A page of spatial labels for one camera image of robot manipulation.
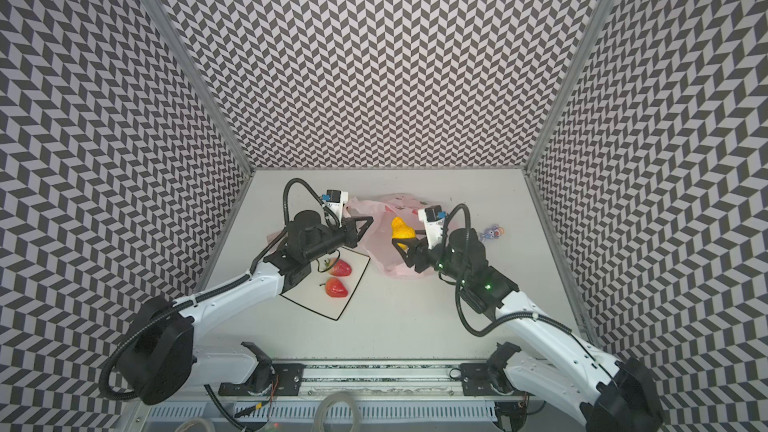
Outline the fake yellow fruit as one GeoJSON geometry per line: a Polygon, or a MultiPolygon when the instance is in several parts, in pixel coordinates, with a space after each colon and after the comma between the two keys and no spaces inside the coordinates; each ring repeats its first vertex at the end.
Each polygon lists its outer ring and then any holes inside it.
{"type": "Polygon", "coordinates": [[[415,230],[402,217],[395,216],[391,222],[393,239],[412,239],[416,237],[415,230]]]}

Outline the pink plastic bag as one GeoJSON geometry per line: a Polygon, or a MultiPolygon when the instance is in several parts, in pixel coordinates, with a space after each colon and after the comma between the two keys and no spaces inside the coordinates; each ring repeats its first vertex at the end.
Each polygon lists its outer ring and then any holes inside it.
{"type": "Polygon", "coordinates": [[[392,221],[400,217],[405,225],[422,230],[418,211],[440,205],[448,211],[446,203],[425,199],[408,193],[394,193],[370,198],[352,197],[346,205],[346,216],[371,216],[374,219],[359,245],[367,251],[373,263],[388,278],[416,279],[420,277],[408,267],[391,243],[392,221]]]}

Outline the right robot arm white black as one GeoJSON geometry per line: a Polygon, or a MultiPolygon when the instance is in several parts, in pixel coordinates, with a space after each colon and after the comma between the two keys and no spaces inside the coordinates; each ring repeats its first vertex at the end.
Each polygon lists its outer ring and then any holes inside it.
{"type": "Polygon", "coordinates": [[[451,230],[453,212],[439,206],[417,212],[421,229],[401,218],[392,222],[391,243],[405,264],[431,268],[454,289],[456,309],[469,306],[489,319],[482,329],[466,317],[475,337],[507,327],[538,352],[498,345],[487,361],[489,381],[501,394],[521,391],[569,415],[588,431],[658,431],[664,417],[652,372],[638,359],[621,360],[575,335],[548,316],[519,286],[493,267],[470,225],[451,230]]]}

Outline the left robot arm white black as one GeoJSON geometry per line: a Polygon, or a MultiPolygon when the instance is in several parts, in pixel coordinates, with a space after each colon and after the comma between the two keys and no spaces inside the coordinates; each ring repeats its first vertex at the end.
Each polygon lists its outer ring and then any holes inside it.
{"type": "Polygon", "coordinates": [[[283,213],[284,226],[245,272],[173,301],[146,301],[129,330],[104,362],[98,379],[102,397],[138,399],[156,405],[182,389],[218,384],[242,385],[247,392],[269,391],[276,373],[272,359],[252,342],[205,346],[203,338],[241,312],[298,286],[314,261],[344,247],[354,248],[373,224],[371,216],[344,214],[348,195],[310,189],[318,210],[283,213]]]}

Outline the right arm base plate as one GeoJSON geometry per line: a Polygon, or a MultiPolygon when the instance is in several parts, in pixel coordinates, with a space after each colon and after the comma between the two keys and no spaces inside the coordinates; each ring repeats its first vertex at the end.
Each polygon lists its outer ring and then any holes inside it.
{"type": "Polygon", "coordinates": [[[507,397],[521,396],[498,368],[487,363],[461,363],[459,382],[462,392],[467,397],[507,397]]]}

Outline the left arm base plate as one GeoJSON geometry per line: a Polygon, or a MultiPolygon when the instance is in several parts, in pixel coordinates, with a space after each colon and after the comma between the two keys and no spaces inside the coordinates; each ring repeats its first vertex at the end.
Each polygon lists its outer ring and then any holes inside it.
{"type": "Polygon", "coordinates": [[[258,365],[253,374],[242,384],[222,383],[218,395],[222,397],[297,396],[302,383],[305,365],[302,363],[277,363],[258,365]]]}

